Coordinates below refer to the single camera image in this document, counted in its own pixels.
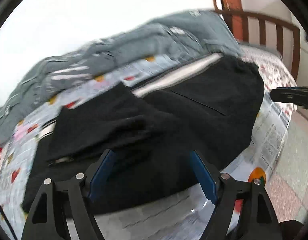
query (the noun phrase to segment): silver screw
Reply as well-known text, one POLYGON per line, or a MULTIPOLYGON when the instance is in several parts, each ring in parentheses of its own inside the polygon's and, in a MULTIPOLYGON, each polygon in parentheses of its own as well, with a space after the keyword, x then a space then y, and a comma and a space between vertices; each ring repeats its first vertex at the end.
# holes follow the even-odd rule
POLYGON ((77 178, 77 179, 82 179, 82 178, 84 178, 84 173, 78 173, 78 174, 76 174, 75 178, 77 178))
POLYGON ((260 181, 260 179, 254 179, 254 183, 255 183, 256 185, 260 185, 260 184, 261 184, 261 181, 260 181))
POLYGON ((44 180, 44 184, 45 184, 45 185, 48 185, 48 184, 50 184, 51 182, 52 182, 51 179, 45 179, 45 180, 44 180))
POLYGON ((230 175, 228 173, 222 173, 220 175, 223 179, 229 179, 230 178, 230 175))

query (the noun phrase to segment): white stripe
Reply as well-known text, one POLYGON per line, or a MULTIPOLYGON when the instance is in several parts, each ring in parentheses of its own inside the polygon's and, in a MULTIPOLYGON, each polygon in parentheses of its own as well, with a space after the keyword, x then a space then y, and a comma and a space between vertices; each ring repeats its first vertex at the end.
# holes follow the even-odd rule
POLYGON ((52 80, 61 80, 61 79, 72 79, 72 78, 92 78, 91 74, 77 74, 77 75, 59 75, 59 76, 52 76, 52 80))
POLYGON ((48 133, 53 132, 55 124, 56 124, 56 122, 50 124, 49 126, 45 127, 44 129, 42 129, 41 132, 39 133, 39 140, 41 140, 48 133))
POLYGON ((216 62, 221 58, 221 54, 213 54, 210 55, 206 58, 203 58, 201 60, 198 60, 196 62, 190 63, 188 65, 185 65, 183 67, 178 68, 177 70, 174 70, 170 73, 168 73, 166 76, 153 81, 150 84, 147 84, 143 87, 140 87, 136 90, 133 91, 133 94, 137 97, 144 97, 148 93, 159 90, 159 89, 164 89, 169 86, 172 86, 183 79, 189 78, 195 73, 203 70, 206 68, 208 65, 216 62))
POLYGON ((51 74, 59 74, 59 73, 63 73, 63 72, 70 72, 70 71, 73 71, 73 70, 83 70, 83 69, 89 69, 89 67, 88 66, 79 66, 79 67, 66 68, 66 69, 54 71, 51 74))

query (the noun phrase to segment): gray clothing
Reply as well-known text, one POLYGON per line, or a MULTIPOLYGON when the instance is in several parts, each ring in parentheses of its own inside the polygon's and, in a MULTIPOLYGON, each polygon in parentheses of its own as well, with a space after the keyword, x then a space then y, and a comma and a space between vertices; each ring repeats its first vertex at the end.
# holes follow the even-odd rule
POLYGON ((0 144, 13 135, 18 122, 62 90, 148 56, 165 54, 183 63, 213 52, 241 53, 219 15, 185 11, 92 41, 63 56, 45 58, 25 75, 0 108, 0 144))

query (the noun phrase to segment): black cable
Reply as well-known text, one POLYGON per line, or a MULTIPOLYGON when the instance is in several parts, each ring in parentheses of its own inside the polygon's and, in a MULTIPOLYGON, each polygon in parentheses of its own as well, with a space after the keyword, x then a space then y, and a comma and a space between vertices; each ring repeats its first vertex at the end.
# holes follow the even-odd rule
POLYGON ((1 213, 2 217, 4 218, 6 224, 8 225, 8 227, 9 227, 9 229, 10 229, 12 235, 13 235, 14 240, 18 240, 18 238, 16 237, 16 234, 15 234, 15 232, 14 232, 14 230, 13 230, 13 228, 12 228, 10 222, 8 221, 8 218, 6 217, 6 215, 5 215, 5 213, 4 213, 3 208, 1 207, 1 205, 0 205, 0 213, 1 213))

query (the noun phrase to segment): blue gripper pad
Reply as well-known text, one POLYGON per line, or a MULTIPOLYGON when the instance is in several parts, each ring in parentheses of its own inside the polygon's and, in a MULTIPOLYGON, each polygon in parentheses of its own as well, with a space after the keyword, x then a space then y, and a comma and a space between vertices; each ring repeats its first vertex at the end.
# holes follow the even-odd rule
POLYGON ((195 172, 199 184, 201 184, 201 188, 206 198, 216 205, 217 194, 215 181, 195 151, 190 153, 190 164, 195 172))
POLYGON ((88 198, 92 202, 94 202, 101 195, 101 191, 103 188, 102 186, 104 186, 107 181, 107 178, 112 171, 115 159, 116 154, 113 151, 109 151, 109 153, 104 158, 103 162, 95 172, 95 175, 90 182, 90 192, 88 195, 88 198))

